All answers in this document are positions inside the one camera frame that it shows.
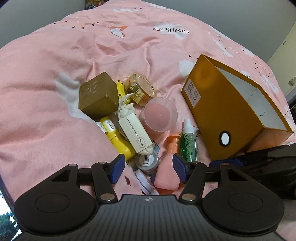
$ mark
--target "wrinkled fabric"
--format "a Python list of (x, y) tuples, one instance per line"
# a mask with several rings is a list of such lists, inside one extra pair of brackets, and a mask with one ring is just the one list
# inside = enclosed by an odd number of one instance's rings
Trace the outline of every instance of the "wrinkled fabric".
[[(264, 61), (211, 26), (169, 8), (111, 0), (4, 46), (0, 50), (0, 174), (12, 198), (69, 163), (85, 168), (117, 156), (107, 136), (78, 109), (79, 86), (104, 71), (114, 81), (139, 72), (148, 77), (158, 97), (175, 103), (176, 126), (150, 135), (161, 161), (166, 137), (180, 132), (184, 118), (195, 123), (181, 88), (200, 54), (260, 84), (295, 130), (286, 99)], [(294, 142), (295, 134), (285, 144)], [(200, 160), (209, 164), (201, 137), (198, 148)], [(180, 184), (174, 194), (179, 195), (183, 187)], [(204, 195), (215, 187), (207, 183)], [(114, 190), (119, 198), (124, 193), (141, 194), (127, 165)], [(295, 217), (286, 217), (278, 232), (295, 240)]]

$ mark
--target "metal screw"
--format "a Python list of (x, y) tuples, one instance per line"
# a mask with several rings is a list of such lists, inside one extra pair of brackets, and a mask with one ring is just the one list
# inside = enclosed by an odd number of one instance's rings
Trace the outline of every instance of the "metal screw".
[(196, 196), (192, 193), (186, 193), (186, 194), (183, 194), (182, 195), (182, 199), (185, 200), (185, 201), (193, 201), (196, 199)]
[(115, 196), (112, 193), (104, 193), (101, 195), (101, 199), (104, 201), (112, 201), (114, 198)]

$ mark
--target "small round container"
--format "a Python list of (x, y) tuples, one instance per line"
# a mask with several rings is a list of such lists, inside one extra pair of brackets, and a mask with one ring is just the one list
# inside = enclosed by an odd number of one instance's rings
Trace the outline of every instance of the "small round container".
[(158, 165), (159, 158), (155, 151), (150, 156), (139, 155), (139, 158), (136, 160), (136, 166), (145, 174), (155, 173)]
[(145, 130), (157, 134), (170, 130), (178, 119), (176, 106), (167, 98), (154, 98), (142, 109), (139, 119)]
[(140, 106), (145, 106), (148, 101), (156, 97), (153, 86), (142, 74), (133, 73), (124, 82), (124, 86), (129, 94), (133, 93), (132, 100)]

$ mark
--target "green bottle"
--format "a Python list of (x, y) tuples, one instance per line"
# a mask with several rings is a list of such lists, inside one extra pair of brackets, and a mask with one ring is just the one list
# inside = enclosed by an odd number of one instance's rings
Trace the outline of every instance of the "green bottle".
[(180, 155), (187, 162), (198, 162), (197, 141), (190, 119), (184, 120), (183, 135), (180, 139)]

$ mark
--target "gold compact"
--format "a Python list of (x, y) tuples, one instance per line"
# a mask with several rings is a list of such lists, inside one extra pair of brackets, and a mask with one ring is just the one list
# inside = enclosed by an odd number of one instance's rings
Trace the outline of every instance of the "gold compact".
[(129, 94), (134, 94), (131, 98), (140, 106), (145, 106), (148, 101), (156, 98), (156, 92), (153, 86), (149, 83), (146, 77), (139, 73), (133, 73), (126, 80), (124, 86)]

